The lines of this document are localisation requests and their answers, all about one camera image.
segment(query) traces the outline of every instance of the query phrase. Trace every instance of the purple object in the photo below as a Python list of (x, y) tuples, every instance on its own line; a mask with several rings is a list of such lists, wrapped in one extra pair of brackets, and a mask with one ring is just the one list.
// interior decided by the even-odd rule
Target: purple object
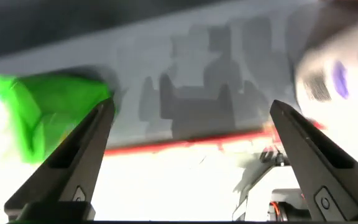
[(346, 83), (346, 68), (341, 62), (336, 62), (333, 70), (333, 79), (336, 92), (347, 99), (349, 92)]

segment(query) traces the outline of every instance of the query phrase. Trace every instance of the orange wire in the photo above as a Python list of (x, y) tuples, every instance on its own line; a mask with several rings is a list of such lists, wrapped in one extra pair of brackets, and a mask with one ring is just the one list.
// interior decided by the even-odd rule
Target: orange wire
[(280, 210), (278, 209), (277, 203), (276, 202), (271, 202), (271, 204), (273, 205), (274, 210), (276, 211), (276, 214), (280, 215)]

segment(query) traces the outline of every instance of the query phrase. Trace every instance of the screw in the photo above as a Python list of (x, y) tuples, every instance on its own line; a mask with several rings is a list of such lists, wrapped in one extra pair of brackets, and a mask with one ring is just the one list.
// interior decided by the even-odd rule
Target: screw
[(328, 210), (329, 209), (329, 200), (327, 198), (322, 198), (321, 199), (321, 205), (323, 206), (323, 208)]

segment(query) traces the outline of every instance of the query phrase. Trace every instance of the white surface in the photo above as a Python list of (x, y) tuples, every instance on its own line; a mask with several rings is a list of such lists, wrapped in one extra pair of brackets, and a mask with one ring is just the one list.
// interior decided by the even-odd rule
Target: white surface
[[(231, 220), (243, 169), (217, 151), (199, 164), (204, 156), (178, 149), (105, 157), (92, 200), (95, 220)], [(7, 222), (5, 201), (36, 168), (0, 164), (0, 223)]]

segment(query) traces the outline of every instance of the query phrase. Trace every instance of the green object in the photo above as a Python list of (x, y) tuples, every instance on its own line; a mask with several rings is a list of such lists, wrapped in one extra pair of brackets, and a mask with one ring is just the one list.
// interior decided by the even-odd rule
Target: green object
[(100, 101), (109, 98), (100, 82), (68, 75), (16, 78), (0, 75), (0, 99), (23, 162), (42, 162)]

